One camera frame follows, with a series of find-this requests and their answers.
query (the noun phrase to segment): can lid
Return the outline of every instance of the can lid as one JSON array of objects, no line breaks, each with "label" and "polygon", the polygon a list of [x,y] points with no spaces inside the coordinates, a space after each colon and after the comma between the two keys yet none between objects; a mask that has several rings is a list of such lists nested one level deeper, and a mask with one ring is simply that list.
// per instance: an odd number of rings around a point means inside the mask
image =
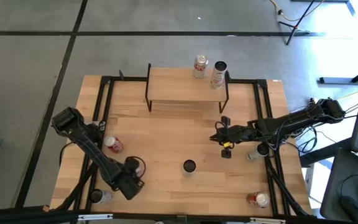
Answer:
[{"label": "can lid", "polygon": [[99,189],[94,189],[91,192],[91,197],[89,199],[91,200],[92,203],[98,203],[102,200],[102,197],[103,197],[102,191]]},{"label": "can lid", "polygon": [[224,62],[216,62],[215,63],[215,69],[218,71],[223,72],[226,70],[226,68],[227,68],[227,65]]},{"label": "can lid", "polygon": [[188,159],[183,163],[183,168],[186,172],[193,172],[196,169],[196,163],[191,159]]},{"label": "can lid", "polygon": [[261,156],[267,156],[269,154],[269,147],[264,143],[259,144],[257,150]]},{"label": "can lid", "polygon": [[269,196],[267,196],[267,194],[263,192],[260,192],[256,195],[256,202],[262,207],[267,206],[269,204],[269,201]]},{"label": "can lid", "polygon": [[197,56],[198,63],[206,63],[207,61],[208,61],[208,58],[206,58],[204,55]]},{"label": "can lid", "polygon": [[104,144],[107,147],[114,145],[115,142],[116,142],[116,138],[114,136],[107,136],[104,138]]}]

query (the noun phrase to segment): concrete floor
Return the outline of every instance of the concrete floor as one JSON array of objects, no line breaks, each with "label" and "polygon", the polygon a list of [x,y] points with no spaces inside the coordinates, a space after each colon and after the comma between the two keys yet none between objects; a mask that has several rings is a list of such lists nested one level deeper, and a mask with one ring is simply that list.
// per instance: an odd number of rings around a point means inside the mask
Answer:
[{"label": "concrete floor", "polygon": [[[276,2],[292,18],[308,5]],[[0,30],[72,30],[80,4],[0,0]],[[89,0],[80,30],[288,31],[278,20],[269,0]],[[121,69],[145,76],[148,63],[190,67],[197,54],[211,64],[227,62],[234,78],[283,80],[290,110],[310,97],[339,98],[358,86],[323,86],[317,79],[358,74],[355,24],[346,4],[324,3],[301,26],[334,37],[295,37],[290,46],[281,37],[77,37],[54,114],[75,106],[84,75],[118,75]],[[68,37],[0,36],[0,208],[12,202],[67,43]],[[49,129],[26,205],[49,204],[64,143]]]}]

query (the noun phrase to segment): wooden table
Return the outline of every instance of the wooden table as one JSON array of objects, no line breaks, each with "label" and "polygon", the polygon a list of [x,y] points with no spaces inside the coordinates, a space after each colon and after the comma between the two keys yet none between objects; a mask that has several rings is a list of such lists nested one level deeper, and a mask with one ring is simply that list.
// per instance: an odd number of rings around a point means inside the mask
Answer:
[{"label": "wooden table", "polygon": [[[93,115],[100,79],[100,76],[85,76],[83,80],[76,108],[88,121],[91,121]],[[287,114],[281,81],[268,80],[267,83],[273,116]],[[115,154],[103,147],[108,157],[121,162],[127,156],[143,158],[147,164],[142,178],[145,186],[132,200],[126,200],[122,193],[114,192],[113,202],[94,204],[91,210],[271,217],[270,207],[251,208],[246,202],[248,193],[269,190],[263,160],[249,162],[246,159],[246,154],[259,143],[236,145],[232,150],[232,159],[221,158],[222,147],[209,140],[215,134],[214,124],[221,116],[216,110],[217,103],[156,102],[149,112],[144,97],[145,85],[146,82],[115,82],[106,135],[116,135],[125,149]],[[232,125],[247,125],[247,121],[257,118],[252,85],[229,84],[229,94],[230,100],[222,115],[230,117]],[[260,94],[264,105],[262,91]],[[282,146],[280,153],[286,185],[296,201],[310,213],[298,151],[291,146]],[[51,208],[60,205],[76,185],[83,156],[83,151],[76,145],[66,148]],[[192,177],[182,175],[181,167],[187,159],[193,159],[197,165]],[[85,206],[87,188],[84,190],[81,208]],[[96,188],[110,190],[100,176]],[[278,210],[283,213],[277,186],[276,193]]]}]

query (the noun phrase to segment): wooden shelf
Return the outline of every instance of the wooden shelf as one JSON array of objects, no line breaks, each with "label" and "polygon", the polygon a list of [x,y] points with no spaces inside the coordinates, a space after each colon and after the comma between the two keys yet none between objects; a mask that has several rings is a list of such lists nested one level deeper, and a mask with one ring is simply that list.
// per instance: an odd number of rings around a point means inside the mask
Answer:
[{"label": "wooden shelf", "polygon": [[193,68],[151,68],[148,99],[225,102],[225,83],[214,89],[211,75],[212,69],[207,70],[205,78],[195,78]]}]

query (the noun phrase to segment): red soda can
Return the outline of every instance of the red soda can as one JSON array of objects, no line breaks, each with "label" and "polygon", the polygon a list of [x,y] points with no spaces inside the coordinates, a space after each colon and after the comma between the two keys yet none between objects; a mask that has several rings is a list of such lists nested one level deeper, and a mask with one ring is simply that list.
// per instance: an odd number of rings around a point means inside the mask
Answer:
[{"label": "red soda can", "polygon": [[104,138],[104,145],[115,153],[121,152],[124,149],[124,145],[115,136],[107,136]]},{"label": "red soda can", "polygon": [[247,196],[247,201],[251,207],[255,208],[266,208],[270,203],[269,196],[265,192],[251,193]]}]

